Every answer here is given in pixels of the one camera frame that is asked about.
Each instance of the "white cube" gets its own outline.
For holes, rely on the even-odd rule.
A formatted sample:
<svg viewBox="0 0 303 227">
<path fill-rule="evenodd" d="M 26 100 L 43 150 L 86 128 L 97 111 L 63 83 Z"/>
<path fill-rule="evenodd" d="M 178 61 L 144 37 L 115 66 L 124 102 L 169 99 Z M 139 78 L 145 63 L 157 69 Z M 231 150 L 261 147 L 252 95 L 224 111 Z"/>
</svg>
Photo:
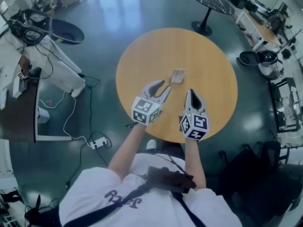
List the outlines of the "white cube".
<svg viewBox="0 0 303 227">
<path fill-rule="evenodd" d="M 180 124 L 185 138 L 201 141 L 209 132 L 209 121 L 206 116 L 187 113 Z"/>
<path fill-rule="evenodd" d="M 159 116 L 161 108 L 160 104 L 136 97 L 132 106 L 132 120 L 149 125 Z"/>
</svg>

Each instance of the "shoe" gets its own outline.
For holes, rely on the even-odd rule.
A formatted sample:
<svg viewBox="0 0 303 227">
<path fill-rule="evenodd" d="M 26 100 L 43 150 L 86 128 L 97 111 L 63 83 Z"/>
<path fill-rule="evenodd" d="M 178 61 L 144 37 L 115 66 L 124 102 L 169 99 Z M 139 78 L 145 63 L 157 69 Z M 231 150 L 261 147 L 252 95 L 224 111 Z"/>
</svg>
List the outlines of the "shoe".
<svg viewBox="0 0 303 227">
<path fill-rule="evenodd" d="M 71 93 L 71 96 L 73 98 L 76 98 L 77 96 L 80 95 L 80 93 L 84 90 L 84 88 L 85 88 L 85 84 L 83 84 L 80 88 L 74 89 Z"/>
<path fill-rule="evenodd" d="M 147 142 L 146 149 L 156 149 L 157 142 L 155 140 L 150 140 Z"/>
</svg>

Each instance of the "round wooden table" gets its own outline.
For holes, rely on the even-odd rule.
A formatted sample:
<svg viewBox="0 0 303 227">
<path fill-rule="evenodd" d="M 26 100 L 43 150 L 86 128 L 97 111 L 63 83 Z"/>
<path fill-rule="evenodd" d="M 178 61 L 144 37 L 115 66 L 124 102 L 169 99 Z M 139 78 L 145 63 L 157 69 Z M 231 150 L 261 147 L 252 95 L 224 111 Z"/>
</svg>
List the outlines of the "round wooden table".
<svg viewBox="0 0 303 227">
<path fill-rule="evenodd" d="M 220 131 L 230 120 L 238 97 L 237 79 L 224 53 L 209 39 L 193 31 L 164 28 L 148 32 L 133 41 L 123 53 L 116 72 L 120 102 L 131 116 L 131 107 L 144 86 L 163 79 L 168 84 L 173 69 L 186 69 L 182 84 L 172 84 L 163 113 L 147 127 L 162 140 L 184 143 L 180 131 L 187 91 L 194 89 L 206 104 L 210 132 Z"/>
</svg>

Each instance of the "floor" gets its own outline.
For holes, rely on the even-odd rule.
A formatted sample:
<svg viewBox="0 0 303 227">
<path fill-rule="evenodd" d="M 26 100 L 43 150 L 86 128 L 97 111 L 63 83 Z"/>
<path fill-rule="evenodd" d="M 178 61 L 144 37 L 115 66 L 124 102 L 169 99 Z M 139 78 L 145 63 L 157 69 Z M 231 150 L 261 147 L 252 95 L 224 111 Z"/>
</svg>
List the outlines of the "floor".
<svg viewBox="0 0 303 227">
<path fill-rule="evenodd" d="M 202 20 L 206 12 L 207 8 L 195 0 L 83 0 L 58 12 L 58 17 L 79 26 L 86 36 L 82 44 L 60 47 L 85 75 L 101 80 L 93 89 L 92 129 L 103 132 L 112 141 L 111 149 L 99 150 L 107 162 L 130 131 L 125 125 L 131 120 L 116 93 L 116 68 L 122 53 L 133 40 L 154 29 L 192 30 L 191 22 Z M 233 17 L 212 11 L 208 25 L 213 30 L 208 38 L 225 53 L 238 81 L 238 102 L 232 118 L 220 132 L 199 144 L 205 172 L 213 175 L 223 169 L 218 151 L 225 150 L 228 157 L 233 158 L 242 150 L 243 143 L 254 146 L 258 140 L 272 140 L 269 129 L 276 133 L 276 123 L 266 81 L 257 68 L 243 67 L 237 61 L 239 54 L 250 50 L 250 46 Z M 93 83 L 93 79 L 88 80 L 88 84 Z M 62 94 L 52 85 L 42 85 L 41 99 L 51 100 L 53 106 Z M 77 98 L 75 113 L 66 126 L 73 137 L 89 136 L 89 94 L 86 89 Z M 73 107 L 74 100 L 67 96 L 50 111 L 48 130 L 64 135 L 62 128 Z M 146 134 L 142 147 L 152 138 Z M 83 143 L 83 140 L 10 143 L 14 173 L 27 205 L 34 206 L 38 194 L 41 194 L 41 206 L 48 205 L 54 198 L 63 198 L 65 183 L 79 164 Z M 94 166 L 105 167 L 105 164 L 95 150 L 85 147 L 80 169 Z"/>
</svg>

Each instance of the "person's left arm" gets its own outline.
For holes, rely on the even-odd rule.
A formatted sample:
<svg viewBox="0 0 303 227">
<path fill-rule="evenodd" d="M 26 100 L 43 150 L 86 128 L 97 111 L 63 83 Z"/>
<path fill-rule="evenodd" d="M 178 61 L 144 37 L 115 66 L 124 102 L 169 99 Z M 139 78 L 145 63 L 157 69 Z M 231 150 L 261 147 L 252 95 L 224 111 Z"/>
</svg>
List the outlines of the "person's left arm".
<svg viewBox="0 0 303 227">
<path fill-rule="evenodd" d="M 139 123 L 135 125 L 109 163 L 108 169 L 115 172 L 121 180 L 129 173 L 129 169 L 133 163 L 134 156 L 138 151 L 145 129 L 146 126 L 143 124 Z"/>
</svg>

